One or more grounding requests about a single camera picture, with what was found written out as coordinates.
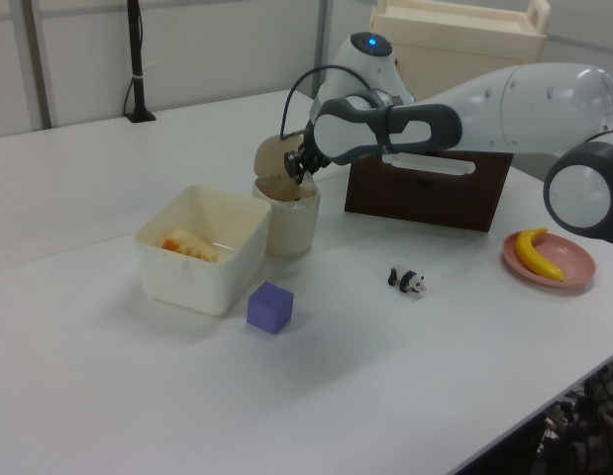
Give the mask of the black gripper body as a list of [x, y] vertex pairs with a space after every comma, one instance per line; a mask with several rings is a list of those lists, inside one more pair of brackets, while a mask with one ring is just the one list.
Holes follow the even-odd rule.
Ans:
[[307, 171], [306, 167], [307, 167], [309, 161], [312, 160], [315, 157], [318, 157], [318, 158], [321, 159], [321, 168], [326, 168], [331, 163], [331, 161], [328, 158], [326, 158], [322, 154], [322, 152], [317, 148], [316, 143], [315, 143], [315, 139], [314, 139], [314, 132], [312, 130], [305, 130], [304, 131], [304, 133], [303, 133], [303, 141], [302, 141], [302, 144], [299, 146], [298, 149], [302, 149], [303, 150], [303, 162], [304, 162], [305, 171]]

